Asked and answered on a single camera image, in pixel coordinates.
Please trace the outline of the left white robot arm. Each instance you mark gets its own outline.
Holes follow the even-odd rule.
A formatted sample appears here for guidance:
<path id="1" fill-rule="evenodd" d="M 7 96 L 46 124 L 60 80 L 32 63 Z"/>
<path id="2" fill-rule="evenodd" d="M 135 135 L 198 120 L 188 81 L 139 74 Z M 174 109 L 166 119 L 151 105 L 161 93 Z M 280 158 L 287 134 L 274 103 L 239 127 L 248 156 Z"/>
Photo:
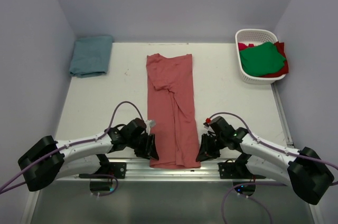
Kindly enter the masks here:
<path id="1" fill-rule="evenodd" d="M 102 134 L 68 141 L 45 136 L 19 160 L 28 190 L 41 190 L 53 181 L 72 175 L 104 178 L 112 174 L 107 154 L 129 147 L 136 156 L 158 160 L 154 120 L 135 118 L 127 125 L 106 129 Z"/>

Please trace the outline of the salmon red t shirt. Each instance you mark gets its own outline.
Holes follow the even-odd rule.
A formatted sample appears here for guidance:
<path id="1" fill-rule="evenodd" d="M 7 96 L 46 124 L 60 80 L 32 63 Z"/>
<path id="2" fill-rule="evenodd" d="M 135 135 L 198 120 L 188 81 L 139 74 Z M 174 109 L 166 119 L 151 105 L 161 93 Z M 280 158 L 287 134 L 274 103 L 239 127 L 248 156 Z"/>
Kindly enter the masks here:
<path id="1" fill-rule="evenodd" d="M 161 169 L 195 169 L 199 152 L 195 121 L 193 57 L 147 56 L 147 118 L 154 120 L 158 159 L 150 166 Z"/>

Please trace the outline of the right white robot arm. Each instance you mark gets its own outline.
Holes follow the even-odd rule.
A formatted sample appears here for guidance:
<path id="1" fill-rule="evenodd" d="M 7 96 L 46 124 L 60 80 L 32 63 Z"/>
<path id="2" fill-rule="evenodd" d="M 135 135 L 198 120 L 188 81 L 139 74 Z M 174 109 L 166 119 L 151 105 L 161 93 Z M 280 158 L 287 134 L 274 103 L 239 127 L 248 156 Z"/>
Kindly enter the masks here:
<path id="1" fill-rule="evenodd" d="M 197 161 L 219 158 L 224 148 L 237 151 L 240 155 L 232 164 L 235 176 L 275 180 L 312 205 L 317 205 L 334 184 L 328 162 L 311 148 L 298 150 L 269 142 L 255 135 L 248 125 L 235 129 L 221 116 L 206 119 L 204 125 L 208 132 L 202 135 Z"/>

